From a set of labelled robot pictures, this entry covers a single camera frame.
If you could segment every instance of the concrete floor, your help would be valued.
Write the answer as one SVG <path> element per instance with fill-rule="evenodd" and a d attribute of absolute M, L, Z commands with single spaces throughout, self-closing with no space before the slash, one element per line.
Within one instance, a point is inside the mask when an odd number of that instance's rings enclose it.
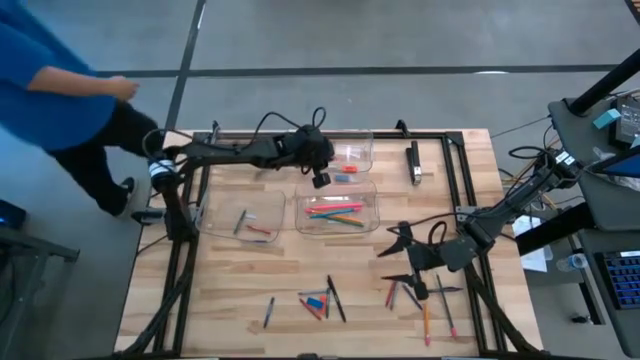
<path fill-rule="evenodd" d="M 205 3 L 203 14 L 194 13 Z M 179 129 L 208 128 L 214 119 L 227 129 L 252 129 L 270 110 L 304 122 L 313 108 L 325 106 L 326 128 L 389 128 L 402 118 L 414 128 L 498 133 L 546 115 L 549 101 L 579 95 L 640 45 L 638 25 L 623 0 L 28 4 L 98 70 L 143 76 L 134 104 L 160 125 Z M 195 43 L 188 43 L 190 29 Z M 492 66 L 519 73 L 472 74 L 476 67 Z M 368 70 L 355 75 L 360 67 Z M 374 75 L 377 67 L 408 70 Z M 189 68 L 203 71 L 185 83 Z M 288 69 L 274 76 L 270 70 L 276 68 Z M 294 71 L 299 68 L 321 68 L 323 75 L 305 76 L 310 72 Z M 354 75 L 336 75 L 341 68 Z M 225 72 L 234 69 L 247 71 Z M 640 78 L 634 78 L 623 87 L 639 86 Z M 517 171 L 522 163 L 507 150 L 540 145 L 548 125 L 543 121 L 495 138 L 498 164 Z M 28 232 L 82 250 L 75 266 L 50 267 L 46 282 L 52 286 L 37 299 L 16 358 L 110 353 L 140 227 L 101 213 L 40 150 L 4 132 L 0 149 L 0 166 L 11 169 L 0 176 L 2 197 L 30 212 Z M 143 206 L 149 188 L 144 162 L 120 151 L 110 151 L 109 161 L 116 179 L 143 180 L 146 188 L 135 199 Z M 577 193 L 553 196 L 562 200 Z M 610 327 L 568 323 L 568 315 L 584 312 L 577 286 L 536 287 L 531 294 L 547 350 L 626 358 Z"/>

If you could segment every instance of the wooden tabletop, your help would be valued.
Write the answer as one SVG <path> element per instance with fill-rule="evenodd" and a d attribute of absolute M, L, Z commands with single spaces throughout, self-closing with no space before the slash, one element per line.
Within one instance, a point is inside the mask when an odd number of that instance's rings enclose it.
<path fill-rule="evenodd" d="M 489 133 L 484 129 L 460 131 L 464 134 L 478 204 L 491 206 L 503 193 Z M 179 136 L 167 136 L 168 144 L 184 141 L 186 139 Z M 409 181 L 404 153 L 408 145 L 407 140 L 375 140 L 375 160 L 368 177 L 378 191 L 380 226 L 366 235 L 349 237 L 310 237 L 295 229 L 295 189 L 299 184 L 310 183 L 298 169 L 265 173 L 244 165 L 213 167 L 209 177 L 209 190 L 213 191 L 209 191 L 209 200 L 215 201 L 216 192 L 282 191 L 286 196 L 284 221 L 276 241 L 267 245 L 240 243 L 202 229 L 183 356 L 295 357 L 313 352 L 375 357 L 477 355 L 466 290 L 447 294 L 458 331 L 455 339 L 449 333 L 441 296 L 429 297 L 430 347 L 424 345 L 422 314 L 405 293 L 398 293 L 393 311 L 384 306 L 390 283 L 380 277 L 409 270 L 406 253 L 376 257 L 395 241 L 385 228 L 401 220 L 419 220 L 452 210 L 440 143 L 419 140 L 423 171 L 419 186 L 412 186 Z M 455 150 L 453 158 L 464 204 L 466 198 Z M 199 177 L 195 179 L 194 191 Z M 154 204 L 161 205 L 161 202 L 153 200 Z M 207 218 L 212 212 L 205 210 L 205 222 L 215 221 Z M 454 219 L 444 220 L 449 224 L 447 239 L 454 238 Z M 414 236 L 426 241 L 433 224 L 415 227 Z M 146 227 L 140 246 L 164 233 L 163 225 Z M 170 248 L 168 240 L 161 241 L 136 260 L 116 350 L 130 345 L 158 309 Z M 540 348 L 538 326 L 517 246 L 511 240 L 498 238 L 489 259 L 500 305 L 525 338 Z M 444 286 L 465 287 L 463 272 L 450 273 L 445 268 L 437 272 Z M 326 288 L 329 274 L 335 282 L 347 323 L 340 320 L 335 302 L 332 302 L 330 319 L 322 321 L 299 303 L 298 291 Z M 437 287 L 434 271 L 425 273 L 423 279 L 427 287 Z M 275 297 L 273 314 L 269 326 L 263 329 L 272 296 Z M 484 305 L 482 309 L 489 347 L 495 348 L 488 311 Z M 171 341 L 173 323 L 169 324 L 167 339 Z"/>

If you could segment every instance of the pink pencil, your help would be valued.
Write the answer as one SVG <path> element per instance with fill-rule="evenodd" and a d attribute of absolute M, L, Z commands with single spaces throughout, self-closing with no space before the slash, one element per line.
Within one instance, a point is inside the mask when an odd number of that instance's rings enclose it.
<path fill-rule="evenodd" d="M 311 213 L 313 211 L 327 211 L 327 210 L 339 210 L 339 209 L 353 209 L 355 211 L 362 210 L 362 203 L 353 204 L 334 204 L 334 205 L 317 205 L 310 208 L 306 208 L 304 211 Z"/>

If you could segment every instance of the clear plastic bin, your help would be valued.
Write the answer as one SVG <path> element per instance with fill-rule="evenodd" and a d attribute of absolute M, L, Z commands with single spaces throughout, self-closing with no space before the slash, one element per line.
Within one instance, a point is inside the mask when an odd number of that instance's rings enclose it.
<path fill-rule="evenodd" d="M 282 228 L 285 203 L 281 191 L 225 191 L 224 187 L 207 190 L 196 226 L 210 235 L 270 243 Z"/>
<path fill-rule="evenodd" d="M 331 139 L 335 156 L 329 163 L 329 172 L 350 175 L 354 181 L 360 181 L 363 179 L 359 174 L 367 173 L 373 166 L 373 133 L 358 130 L 347 133 L 348 139 Z"/>
<path fill-rule="evenodd" d="M 309 235 L 361 234 L 380 225 L 377 189 L 371 181 L 296 188 L 296 229 Z"/>

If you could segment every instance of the person's arm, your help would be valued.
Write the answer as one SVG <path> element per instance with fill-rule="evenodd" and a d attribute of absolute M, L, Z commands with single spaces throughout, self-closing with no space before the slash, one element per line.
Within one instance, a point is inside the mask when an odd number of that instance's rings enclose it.
<path fill-rule="evenodd" d="M 28 91 L 68 96 L 111 95 L 129 100 L 138 88 L 121 76 L 101 79 L 57 68 L 49 49 L 2 23 L 0 50 L 0 80 Z"/>

